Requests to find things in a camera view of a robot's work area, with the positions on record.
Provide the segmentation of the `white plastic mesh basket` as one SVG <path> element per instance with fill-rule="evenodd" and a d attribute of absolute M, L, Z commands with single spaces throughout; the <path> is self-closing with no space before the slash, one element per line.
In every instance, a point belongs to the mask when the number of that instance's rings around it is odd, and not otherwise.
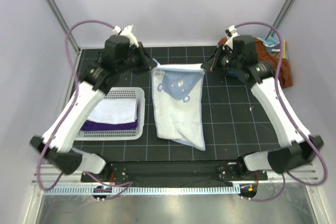
<path fill-rule="evenodd" d="M 79 131 L 76 141 L 128 141 L 138 139 L 143 132 L 145 114 L 145 93 L 139 87 L 114 87 L 104 99 L 136 98 L 138 101 L 137 121 L 138 126 L 132 130 L 115 131 Z"/>

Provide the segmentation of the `light blue towel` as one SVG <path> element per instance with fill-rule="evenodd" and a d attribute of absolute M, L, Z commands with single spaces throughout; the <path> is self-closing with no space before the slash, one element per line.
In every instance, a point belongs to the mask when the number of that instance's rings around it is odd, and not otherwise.
<path fill-rule="evenodd" d="M 204 76 L 200 63 L 158 63 L 152 69 L 157 137 L 205 150 L 201 104 Z"/>

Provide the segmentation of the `white towel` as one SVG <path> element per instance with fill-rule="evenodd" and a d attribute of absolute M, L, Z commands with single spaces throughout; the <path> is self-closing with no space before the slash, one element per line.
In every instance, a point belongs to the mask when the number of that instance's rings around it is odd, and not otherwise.
<path fill-rule="evenodd" d="M 87 120 L 104 124 L 127 124 L 137 120 L 136 98 L 103 99 L 89 114 Z"/>

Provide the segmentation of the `purple towel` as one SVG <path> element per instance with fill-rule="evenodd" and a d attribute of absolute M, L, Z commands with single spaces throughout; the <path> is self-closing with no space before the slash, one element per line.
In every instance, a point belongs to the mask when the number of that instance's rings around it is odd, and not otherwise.
<path fill-rule="evenodd" d="M 136 129 L 138 126 L 138 121 L 135 120 L 132 123 L 123 123 L 123 124 L 106 124 L 106 123 L 97 123 L 93 121 L 85 121 L 81 127 L 81 131 L 115 131 L 115 130 L 132 130 Z"/>

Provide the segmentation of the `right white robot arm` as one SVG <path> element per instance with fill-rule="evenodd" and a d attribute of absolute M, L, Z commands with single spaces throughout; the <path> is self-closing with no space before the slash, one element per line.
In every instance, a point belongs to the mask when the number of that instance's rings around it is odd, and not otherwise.
<path fill-rule="evenodd" d="M 209 72 L 236 73 L 259 101 L 276 132 L 279 149 L 254 152 L 237 159 L 236 173 L 240 179 L 249 180 L 257 170 L 288 173 L 314 160 L 323 140 L 302 126 L 283 96 L 273 66 L 258 59 L 255 38 L 250 35 L 231 37 L 224 44 L 218 44 L 201 67 Z"/>

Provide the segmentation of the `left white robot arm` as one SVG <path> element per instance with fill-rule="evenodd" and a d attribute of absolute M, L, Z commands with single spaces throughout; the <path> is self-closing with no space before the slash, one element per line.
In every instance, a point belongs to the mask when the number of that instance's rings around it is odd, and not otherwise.
<path fill-rule="evenodd" d="M 87 65 L 79 86 L 54 124 L 42 136 L 33 136 L 30 145 L 63 174 L 76 171 L 93 174 L 99 182 L 111 176 L 110 163 L 100 155 L 72 149 L 80 128 L 95 106 L 119 82 L 121 74 L 145 73 L 156 67 L 133 34 L 120 32 L 104 43 L 100 58 Z"/>

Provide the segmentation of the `blue plastic tub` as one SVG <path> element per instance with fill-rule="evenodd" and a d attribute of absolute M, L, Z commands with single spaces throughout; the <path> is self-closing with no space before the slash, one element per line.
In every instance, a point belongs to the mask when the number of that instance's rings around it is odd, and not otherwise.
<path fill-rule="evenodd" d="M 229 71 L 229 72 L 227 73 L 227 75 L 228 75 L 228 76 L 231 76 L 231 77 L 236 77 L 236 78 L 238 78 L 238 74 L 235 73 L 235 72 L 232 72 L 232 71 Z"/>

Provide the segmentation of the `colourful patterned towel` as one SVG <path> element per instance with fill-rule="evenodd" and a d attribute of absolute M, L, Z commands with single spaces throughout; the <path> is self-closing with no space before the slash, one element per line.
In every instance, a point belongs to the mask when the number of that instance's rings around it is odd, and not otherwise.
<path fill-rule="evenodd" d="M 262 41 L 268 53 L 280 52 L 280 42 L 278 39 L 269 36 L 266 40 L 260 39 L 260 41 Z"/>

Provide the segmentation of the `yellow patterned cloth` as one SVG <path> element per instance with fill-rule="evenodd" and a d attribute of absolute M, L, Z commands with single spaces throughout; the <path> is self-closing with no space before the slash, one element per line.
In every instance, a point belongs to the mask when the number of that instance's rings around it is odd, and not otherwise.
<path fill-rule="evenodd" d="M 286 41 L 285 40 L 282 40 L 281 43 L 277 43 L 275 46 L 273 46 L 272 49 L 271 49 L 271 53 L 275 57 L 280 58 L 281 48 L 282 48 L 282 55 L 281 55 L 282 59 L 288 60 L 288 54 L 287 54 L 287 51 L 286 51 Z"/>

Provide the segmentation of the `brown towel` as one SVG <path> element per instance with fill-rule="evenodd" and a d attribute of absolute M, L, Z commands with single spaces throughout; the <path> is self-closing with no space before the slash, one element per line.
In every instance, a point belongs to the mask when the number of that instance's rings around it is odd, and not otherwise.
<path fill-rule="evenodd" d="M 278 74 L 278 80 L 282 88 L 287 88 L 293 85 L 293 80 L 290 72 L 290 64 L 286 59 L 282 59 L 280 53 L 280 58 L 275 57 L 273 54 L 268 53 L 264 44 L 260 39 L 255 38 L 256 40 L 256 50 L 258 54 L 258 67 L 259 74 L 258 76 L 240 76 L 238 74 L 238 79 L 241 82 L 253 85 L 254 83 L 261 83 L 264 79 L 269 77 L 274 77 L 276 75 L 277 67 L 280 67 Z M 218 44 L 224 44 L 227 41 L 227 38 L 222 38 Z"/>

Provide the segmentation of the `left aluminium corner post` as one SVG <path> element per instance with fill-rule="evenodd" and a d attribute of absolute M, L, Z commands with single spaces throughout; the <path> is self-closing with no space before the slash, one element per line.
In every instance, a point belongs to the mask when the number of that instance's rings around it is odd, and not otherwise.
<path fill-rule="evenodd" d="M 66 35 L 70 27 L 66 23 L 63 15 L 61 14 L 60 9 L 58 8 L 55 0 L 45 0 L 47 5 L 49 6 L 51 12 L 53 13 L 58 25 L 60 26 L 61 30 Z"/>

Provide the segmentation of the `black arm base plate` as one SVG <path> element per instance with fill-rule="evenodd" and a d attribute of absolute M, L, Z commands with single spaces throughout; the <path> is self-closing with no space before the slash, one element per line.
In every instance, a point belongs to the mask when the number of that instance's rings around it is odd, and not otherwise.
<path fill-rule="evenodd" d="M 150 162 L 109 162 L 103 171 L 94 174 L 102 182 L 123 183 L 140 181 L 140 178 L 171 178 L 219 180 L 233 182 L 239 180 L 267 180 L 265 170 L 254 172 L 240 167 L 235 160 L 212 161 L 150 161 Z"/>

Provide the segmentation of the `aluminium front rail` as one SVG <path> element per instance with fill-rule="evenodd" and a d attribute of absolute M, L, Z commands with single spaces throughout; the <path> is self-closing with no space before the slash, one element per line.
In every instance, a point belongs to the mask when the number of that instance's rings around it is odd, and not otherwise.
<path fill-rule="evenodd" d="M 282 178 L 280 174 L 275 173 L 273 170 L 265 170 L 268 180 L 271 182 L 281 182 Z M 40 167 L 40 180 L 45 187 L 50 187 L 59 176 L 60 171 L 49 164 L 43 164 Z M 318 175 L 313 165 L 306 165 L 299 167 L 290 172 L 294 177 L 303 180 L 304 182 L 317 182 Z M 70 185 L 79 184 L 82 173 L 79 171 L 74 172 L 71 175 L 62 175 L 58 185 Z"/>

